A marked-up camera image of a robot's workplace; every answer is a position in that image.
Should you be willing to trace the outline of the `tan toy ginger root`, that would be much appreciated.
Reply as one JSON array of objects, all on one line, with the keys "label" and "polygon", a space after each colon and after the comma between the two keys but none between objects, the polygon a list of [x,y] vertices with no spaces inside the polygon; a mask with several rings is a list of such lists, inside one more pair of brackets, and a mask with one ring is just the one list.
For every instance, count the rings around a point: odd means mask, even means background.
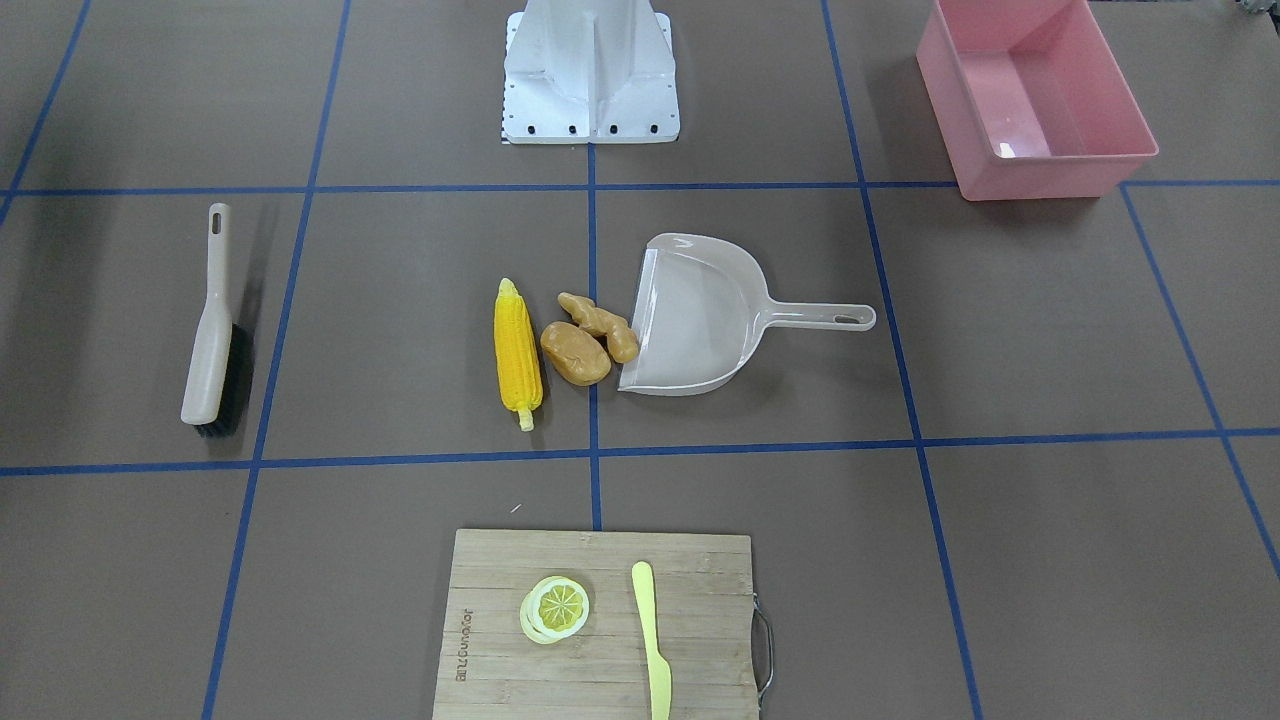
[{"label": "tan toy ginger root", "polygon": [[561,292],[557,302],[581,331],[605,341],[607,352],[614,363],[631,363],[639,355],[637,334],[622,316],[575,293]]}]

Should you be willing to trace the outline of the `brown toy potato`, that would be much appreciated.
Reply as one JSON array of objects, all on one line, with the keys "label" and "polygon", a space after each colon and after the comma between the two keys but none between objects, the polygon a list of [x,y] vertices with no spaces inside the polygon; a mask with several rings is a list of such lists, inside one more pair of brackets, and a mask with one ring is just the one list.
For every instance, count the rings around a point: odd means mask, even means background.
[{"label": "brown toy potato", "polygon": [[539,343],[553,368],[573,386],[594,386],[613,369],[605,348],[579,325],[553,322],[541,332]]}]

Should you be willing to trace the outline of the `beige plastic dustpan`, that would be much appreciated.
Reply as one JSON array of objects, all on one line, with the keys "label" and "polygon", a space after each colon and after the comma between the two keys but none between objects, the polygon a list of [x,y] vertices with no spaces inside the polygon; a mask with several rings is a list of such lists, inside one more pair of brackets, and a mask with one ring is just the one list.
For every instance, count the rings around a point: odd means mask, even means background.
[{"label": "beige plastic dustpan", "polygon": [[618,389],[703,395],[728,383],[772,327],[864,332],[876,323],[867,305],[773,299],[756,259],[736,243],[658,234],[646,243],[637,283],[637,356],[622,366]]}]

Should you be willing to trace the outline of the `yellow toy corn cob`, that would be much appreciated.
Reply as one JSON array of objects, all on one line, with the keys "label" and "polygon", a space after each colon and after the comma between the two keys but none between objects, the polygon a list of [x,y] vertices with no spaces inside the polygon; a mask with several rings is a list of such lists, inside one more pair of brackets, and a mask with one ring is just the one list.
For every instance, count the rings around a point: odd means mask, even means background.
[{"label": "yellow toy corn cob", "polygon": [[540,359],[527,305],[511,278],[498,286],[493,338],[500,401],[517,416],[521,432],[531,432],[543,401]]}]

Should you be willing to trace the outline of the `beige brush black bristles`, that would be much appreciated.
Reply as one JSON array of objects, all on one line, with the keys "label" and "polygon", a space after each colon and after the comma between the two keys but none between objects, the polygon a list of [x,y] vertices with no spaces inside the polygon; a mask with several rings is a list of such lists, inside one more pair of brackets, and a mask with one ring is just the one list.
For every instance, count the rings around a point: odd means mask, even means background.
[{"label": "beige brush black bristles", "polygon": [[230,206],[207,210],[204,307],[189,356],[180,420],[204,438],[233,436],[250,388],[252,338],[230,310]]}]

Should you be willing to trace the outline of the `pink plastic bin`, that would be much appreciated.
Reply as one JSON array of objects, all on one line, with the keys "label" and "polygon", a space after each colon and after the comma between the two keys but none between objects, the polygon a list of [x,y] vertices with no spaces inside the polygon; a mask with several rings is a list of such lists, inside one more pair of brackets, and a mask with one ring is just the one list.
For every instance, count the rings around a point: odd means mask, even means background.
[{"label": "pink plastic bin", "polygon": [[1158,155],[1085,1],[936,1],[916,63],[968,201],[1097,199]]}]

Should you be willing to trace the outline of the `yellow toy lemon slice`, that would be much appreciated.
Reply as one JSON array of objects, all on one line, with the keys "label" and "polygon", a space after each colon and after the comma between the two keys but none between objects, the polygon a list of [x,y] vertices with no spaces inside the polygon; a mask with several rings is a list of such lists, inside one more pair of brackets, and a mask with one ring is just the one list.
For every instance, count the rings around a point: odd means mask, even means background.
[{"label": "yellow toy lemon slice", "polygon": [[588,591],[567,577],[547,577],[518,609],[522,633],[536,644],[554,644],[579,633],[590,615]]}]

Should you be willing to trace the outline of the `yellow plastic toy knife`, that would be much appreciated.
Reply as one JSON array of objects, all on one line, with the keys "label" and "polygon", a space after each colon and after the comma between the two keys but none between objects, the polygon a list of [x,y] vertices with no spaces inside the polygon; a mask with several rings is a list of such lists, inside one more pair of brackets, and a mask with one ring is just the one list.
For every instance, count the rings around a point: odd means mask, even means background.
[{"label": "yellow plastic toy knife", "polygon": [[657,612],[657,587],[652,565],[635,562],[631,568],[634,594],[641,624],[646,657],[650,719],[669,719],[673,701],[673,673],[660,652]]}]

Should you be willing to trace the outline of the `bamboo cutting board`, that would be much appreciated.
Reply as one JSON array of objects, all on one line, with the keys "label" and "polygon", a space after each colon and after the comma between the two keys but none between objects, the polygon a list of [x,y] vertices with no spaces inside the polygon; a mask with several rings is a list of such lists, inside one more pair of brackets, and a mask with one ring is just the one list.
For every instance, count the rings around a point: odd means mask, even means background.
[{"label": "bamboo cutting board", "polygon": [[[649,719],[631,568],[654,571],[673,719],[756,719],[756,597],[746,536],[462,529],[454,536],[434,719]],[[527,592],[567,577],[589,593],[582,629],[536,644]]]}]

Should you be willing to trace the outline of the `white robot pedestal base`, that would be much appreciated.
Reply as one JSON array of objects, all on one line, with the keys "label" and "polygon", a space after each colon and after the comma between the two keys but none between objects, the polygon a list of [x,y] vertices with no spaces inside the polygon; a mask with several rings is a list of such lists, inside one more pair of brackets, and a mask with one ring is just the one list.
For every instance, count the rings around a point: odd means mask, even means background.
[{"label": "white robot pedestal base", "polygon": [[680,135],[672,24],[649,1],[529,1],[508,15],[504,142],[669,143]]}]

